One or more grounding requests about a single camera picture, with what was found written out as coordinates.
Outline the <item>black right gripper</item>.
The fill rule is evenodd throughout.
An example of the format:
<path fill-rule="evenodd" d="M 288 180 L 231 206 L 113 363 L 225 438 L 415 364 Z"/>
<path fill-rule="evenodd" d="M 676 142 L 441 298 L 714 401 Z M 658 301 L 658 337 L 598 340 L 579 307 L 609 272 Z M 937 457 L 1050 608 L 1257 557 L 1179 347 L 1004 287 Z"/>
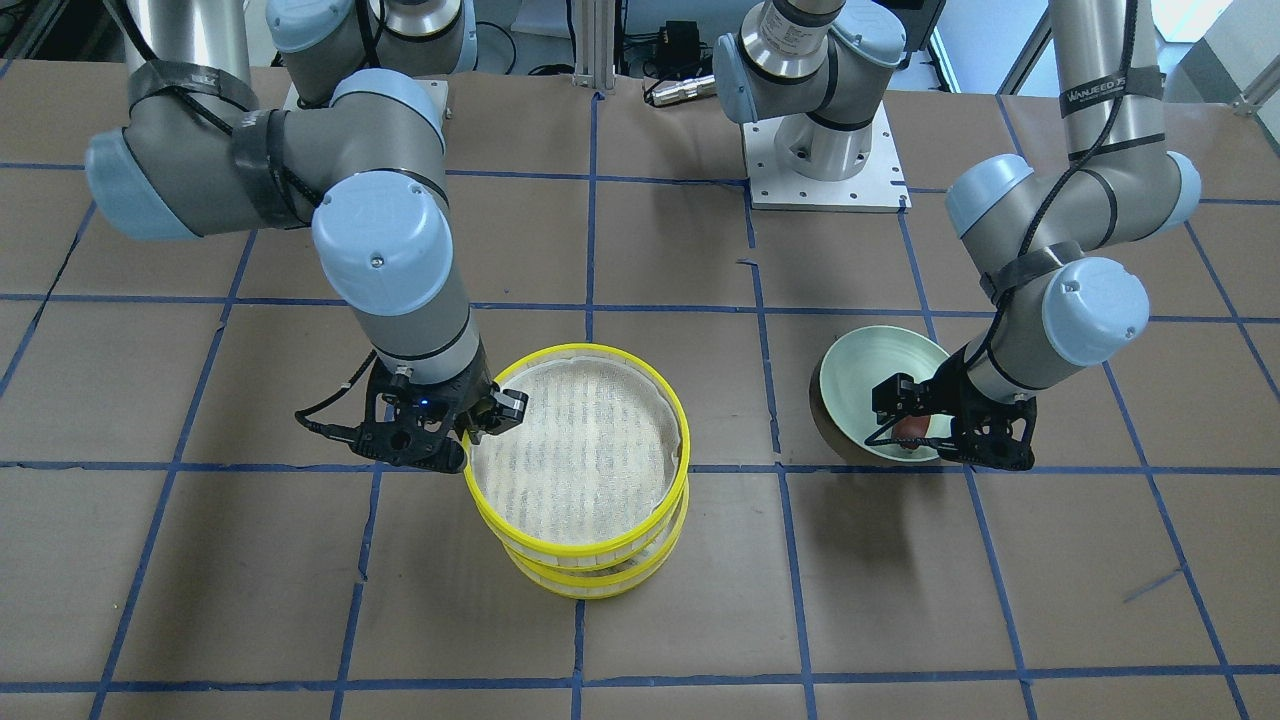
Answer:
<path fill-rule="evenodd" d="M 372 365 L 365 418 L 353 436 L 353 452 L 362 457 L 456 474 L 466 464 L 466 439 L 477 442 L 524 423 L 529 395 L 499 388 L 483 346 L 461 373 L 435 384 L 416 384 L 378 360 Z"/>

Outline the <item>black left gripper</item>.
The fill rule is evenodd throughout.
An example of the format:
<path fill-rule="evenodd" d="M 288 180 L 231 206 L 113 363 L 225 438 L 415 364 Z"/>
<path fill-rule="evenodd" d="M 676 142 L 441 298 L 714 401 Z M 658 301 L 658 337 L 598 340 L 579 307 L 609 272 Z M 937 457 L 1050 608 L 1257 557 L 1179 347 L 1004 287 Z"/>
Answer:
<path fill-rule="evenodd" d="M 987 398 L 964 370 L 937 370 L 928 380 L 892 374 L 872 388 L 872 410 L 879 425 L 906 416 L 951 418 L 947 427 L 892 425 L 874 428 L 864 448 L 896 462 L 945 460 L 1007 471 L 1036 465 L 1032 438 L 1034 398 L 1001 404 Z"/>

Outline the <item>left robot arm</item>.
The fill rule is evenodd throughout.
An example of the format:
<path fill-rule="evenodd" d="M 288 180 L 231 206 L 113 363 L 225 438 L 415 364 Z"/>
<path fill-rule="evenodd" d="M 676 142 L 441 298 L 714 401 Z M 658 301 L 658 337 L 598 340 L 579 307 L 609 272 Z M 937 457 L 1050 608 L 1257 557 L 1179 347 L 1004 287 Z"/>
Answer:
<path fill-rule="evenodd" d="M 951 225 L 995 306 L 989 327 L 932 373 L 860 348 L 818 373 L 840 432 L 883 457 L 1023 471 L 1034 465 L 1037 398 L 1146 329 L 1140 281 L 1097 250 L 1180 225 L 1201 200 L 1193 161 L 1165 142 L 1164 76 L 1147 1 L 1052 1 L 1050 20 L 1068 167 L 989 158 L 945 195 Z M 870 129 L 904 28 L 869 1 L 763 1 L 713 51 L 735 123 L 780 118 L 777 149 L 804 176 L 838 172 L 814 143 Z"/>

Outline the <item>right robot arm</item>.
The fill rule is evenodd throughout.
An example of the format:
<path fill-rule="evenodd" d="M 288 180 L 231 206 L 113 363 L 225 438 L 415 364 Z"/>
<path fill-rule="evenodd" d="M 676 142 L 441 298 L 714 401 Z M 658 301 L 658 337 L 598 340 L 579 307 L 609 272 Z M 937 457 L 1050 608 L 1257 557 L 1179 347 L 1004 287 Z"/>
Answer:
<path fill-rule="evenodd" d="M 237 1 L 110 1 L 127 38 L 129 122 L 95 136 L 91 193 L 134 240 L 311 232 L 371 352 L 364 419 L 307 430 L 375 461 L 458 473 L 467 448 L 524 420 L 526 393 L 486 368 L 454 238 L 443 111 L 420 73 L 471 53 L 461 1 L 271 1 L 298 108 L 250 83 Z"/>

